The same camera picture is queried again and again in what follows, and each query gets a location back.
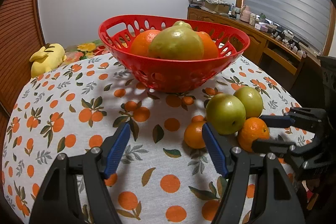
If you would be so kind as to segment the large green apple front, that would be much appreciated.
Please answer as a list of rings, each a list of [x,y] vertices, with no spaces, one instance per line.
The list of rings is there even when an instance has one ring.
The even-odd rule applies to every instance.
[[[242,102],[230,94],[217,94],[206,106],[206,119],[221,135],[239,131],[246,119]]]

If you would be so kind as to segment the small orange behind apples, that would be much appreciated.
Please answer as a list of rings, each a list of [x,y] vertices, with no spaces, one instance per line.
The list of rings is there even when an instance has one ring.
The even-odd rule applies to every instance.
[[[206,146],[202,137],[202,127],[204,124],[205,121],[193,122],[185,129],[184,141],[189,147],[201,149]]]

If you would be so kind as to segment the orange-print tablecloth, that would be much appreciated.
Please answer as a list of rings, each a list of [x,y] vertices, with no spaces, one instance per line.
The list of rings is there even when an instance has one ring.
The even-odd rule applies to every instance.
[[[203,86],[165,94],[138,82],[110,54],[30,79],[14,105],[2,153],[5,200],[27,223],[37,193],[60,153],[99,146],[120,123],[130,141],[116,174],[106,180],[123,223],[210,223],[226,181],[205,149],[185,145],[185,129],[205,118],[204,104],[242,86],[262,96],[265,115],[297,101],[252,61],[241,57]]]

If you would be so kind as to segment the wooden sideboard cabinet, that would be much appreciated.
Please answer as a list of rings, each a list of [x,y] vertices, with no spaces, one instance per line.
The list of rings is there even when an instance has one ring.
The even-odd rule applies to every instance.
[[[261,32],[241,20],[192,7],[188,8],[187,18],[219,23],[245,32],[250,38],[250,46],[244,51],[243,56],[259,65],[262,70],[287,90],[293,87],[303,66],[304,58],[293,53],[289,48],[272,38],[270,34]]]

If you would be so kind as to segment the clutter on sideboard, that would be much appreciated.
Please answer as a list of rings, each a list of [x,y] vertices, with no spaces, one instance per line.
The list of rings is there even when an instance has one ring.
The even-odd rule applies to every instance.
[[[294,58],[298,61],[307,57],[306,52],[302,52],[301,55],[294,53],[292,50],[272,38],[269,33],[262,32],[248,22],[230,18],[226,14],[221,15],[213,13],[211,10],[204,10],[203,6],[200,6],[200,2],[197,0],[188,1],[188,19],[223,24],[245,32],[250,38],[250,46],[244,51],[243,55],[250,60],[252,60],[252,57],[258,59],[263,53],[270,57],[281,56],[284,59]]]

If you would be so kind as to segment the floral bed blanket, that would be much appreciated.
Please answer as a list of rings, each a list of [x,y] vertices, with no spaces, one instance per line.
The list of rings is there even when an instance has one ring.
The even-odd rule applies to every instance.
[[[66,60],[63,62],[63,65],[72,64],[80,60],[91,59],[106,53],[109,53],[109,51],[100,39],[69,46],[65,49]]]

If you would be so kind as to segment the yellow plush toy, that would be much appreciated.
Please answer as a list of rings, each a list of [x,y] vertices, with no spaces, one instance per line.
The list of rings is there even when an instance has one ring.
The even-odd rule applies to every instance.
[[[31,77],[35,78],[58,68],[66,58],[62,45],[58,43],[44,45],[30,57]]]

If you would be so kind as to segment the red perforated fruit basket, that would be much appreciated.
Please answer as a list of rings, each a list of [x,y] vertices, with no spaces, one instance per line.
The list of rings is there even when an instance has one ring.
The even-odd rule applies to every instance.
[[[102,22],[98,28],[101,41],[109,52],[129,69],[134,77],[148,88],[165,93],[183,93],[194,90],[230,66],[250,45],[250,38],[237,28],[186,20],[193,30],[204,31],[218,47],[216,59],[160,60],[134,55],[130,52],[133,40],[143,30],[163,30],[177,19],[153,15],[119,15]]]

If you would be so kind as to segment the green fruit in basket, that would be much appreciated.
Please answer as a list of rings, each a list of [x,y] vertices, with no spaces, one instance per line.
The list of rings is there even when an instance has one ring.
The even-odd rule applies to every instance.
[[[178,20],[178,21],[176,21],[174,24],[173,24],[173,26],[172,26],[172,28],[174,28],[174,29],[188,29],[188,30],[193,30],[193,28],[192,28],[192,26],[190,25],[190,24],[188,24],[188,23],[186,23],[186,22],[184,22],[184,21],[182,21],[182,20]]]

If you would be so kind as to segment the brown louvered wardrobe door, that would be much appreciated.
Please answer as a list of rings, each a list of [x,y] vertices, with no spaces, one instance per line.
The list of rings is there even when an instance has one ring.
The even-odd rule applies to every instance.
[[[1,121],[9,120],[15,102],[31,79],[31,55],[45,43],[38,0],[1,4]]]

